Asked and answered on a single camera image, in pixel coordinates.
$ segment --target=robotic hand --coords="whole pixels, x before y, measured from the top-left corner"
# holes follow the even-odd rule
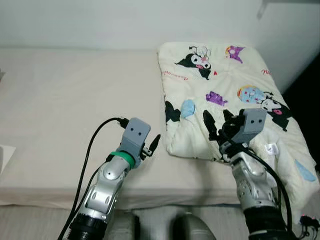
[[[292,240],[292,217],[288,194],[273,169],[249,150],[249,141],[259,134],[265,124],[266,111],[263,109],[242,109],[238,116],[223,111],[225,123],[218,131],[215,120],[205,110],[203,120],[209,131],[209,140],[217,141],[223,162],[231,165],[236,181],[237,196],[245,215],[250,240]],[[278,202],[283,193],[287,226],[281,207],[277,206],[273,191],[267,183],[266,170],[278,185]]]
[[[146,156],[151,157],[158,146],[160,134],[149,148],[145,147],[145,140],[151,129],[147,123],[138,118],[132,118],[130,121],[126,118],[116,118],[116,120],[125,128],[120,146],[110,153],[106,162],[96,171],[98,173],[96,183],[88,191],[86,190],[78,209],[74,212],[71,210],[58,240],[62,239],[76,213],[69,226],[67,239],[102,240],[113,217],[119,189],[126,175],[131,169],[137,168]]]

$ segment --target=green ring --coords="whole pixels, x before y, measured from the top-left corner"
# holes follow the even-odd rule
[[[130,165],[130,169],[133,169],[134,166],[136,165],[136,162],[133,159],[133,157],[126,152],[113,151],[110,153],[110,155],[119,156],[119,157],[123,158],[124,160],[126,160],[128,162],[128,164]]]

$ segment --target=gray floor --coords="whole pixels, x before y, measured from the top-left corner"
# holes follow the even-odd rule
[[[226,206],[162,206],[133,211],[140,218],[141,240],[168,240],[171,220],[179,213],[192,212],[203,219],[218,240],[248,239],[248,230],[242,211]],[[304,214],[320,217],[320,193],[318,192],[303,210]],[[30,206],[0,207],[0,239],[3,240],[54,240],[69,214],[68,210]],[[294,226],[298,236],[299,225]]]

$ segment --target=white wall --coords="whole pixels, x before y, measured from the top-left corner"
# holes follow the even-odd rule
[[[0,0],[0,46],[254,46],[285,90],[320,50],[319,0]]]

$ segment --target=bed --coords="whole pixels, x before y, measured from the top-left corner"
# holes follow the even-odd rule
[[[151,125],[158,149],[127,176],[120,209],[168,204],[237,204],[231,168],[166,151],[156,51],[0,49],[0,144],[16,147],[0,175],[0,204],[69,209],[87,146],[111,117]],[[123,129],[110,123],[91,149],[84,183],[114,151]]]

